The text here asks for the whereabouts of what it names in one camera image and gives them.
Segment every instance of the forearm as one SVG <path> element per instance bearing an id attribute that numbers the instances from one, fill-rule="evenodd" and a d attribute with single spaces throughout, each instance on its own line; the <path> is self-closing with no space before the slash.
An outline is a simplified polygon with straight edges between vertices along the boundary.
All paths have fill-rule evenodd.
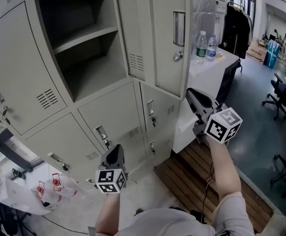
<path id="1" fill-rule="evenodd" d="M 96 222 L 96 233 L 115 235 L 119 228 L 120 194 L 108 194 Z"/>
<path id="2" fill-rule="evenodd" d="M 227 194 L 241 191 L 240 178 L 226 145 L 212 138 L 207 140 L 212 154 L 217 192 L 221 200 Z"/>

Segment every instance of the open locker compartment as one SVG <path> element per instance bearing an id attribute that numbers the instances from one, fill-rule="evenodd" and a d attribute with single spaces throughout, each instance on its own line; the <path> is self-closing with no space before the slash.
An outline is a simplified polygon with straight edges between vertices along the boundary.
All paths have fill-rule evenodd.
<path id="1" fill-rule="evenodd" d="M 114 0 L 38 0 L 38 4 L 55 54 L 118 30 Z"/>
<path id="2" fill-rule="evenodd" d="M 126 78 L 118 32 L 76 45 L 56 59 L 75 102 Z"/>

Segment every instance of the cardboard box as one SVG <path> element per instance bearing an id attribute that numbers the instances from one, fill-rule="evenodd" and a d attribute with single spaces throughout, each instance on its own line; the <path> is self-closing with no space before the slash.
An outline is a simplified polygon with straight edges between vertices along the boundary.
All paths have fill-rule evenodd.
<path id="1" fill-rule="evenodd" d="M 260 62 L 264 62 L 267 49 L 259 46 L 255 41 L 253 41 L 247 50 L 247 54 L 258 59 Z"/>

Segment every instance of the gray floor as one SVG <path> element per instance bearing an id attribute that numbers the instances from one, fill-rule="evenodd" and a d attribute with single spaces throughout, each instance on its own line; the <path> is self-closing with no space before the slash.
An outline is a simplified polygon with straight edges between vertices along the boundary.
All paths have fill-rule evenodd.
<path id="1" fill-rule="evenodd" d="M 268 93 L 274 94 L 270 84 L 278 73 L 284 80 L 286 67 L 276 62 L 274 69 L 247 57 L 242 61 L 243 71 L 237 69 L 226 104 L 242 117 L 243 123 L 237 135 L 229 143 L 229 152 L 236 166 L 286 215 L 286 198 L 282 199 L 286 179 L 273 186 L 270 180 L 283 169 L 273 156 L 286 158 L 286 120 L 283 113 L 277 121 L 274 105 L 262 106 Z"/>

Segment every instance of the ceiling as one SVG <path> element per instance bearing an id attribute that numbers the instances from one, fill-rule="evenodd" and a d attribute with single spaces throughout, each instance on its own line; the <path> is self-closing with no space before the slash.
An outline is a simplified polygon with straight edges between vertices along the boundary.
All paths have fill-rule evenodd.
<path id="1" fill-rule="evenodd" d="M 270 13 L 271 15 L 278 17 L 278 18 L 280 18 L 286 22 L 286 12 L 284 12 L 278 8 L 272 7 L 268 4 L 266 5 L 266 8 L 267 8 L 268 13 Z"/>

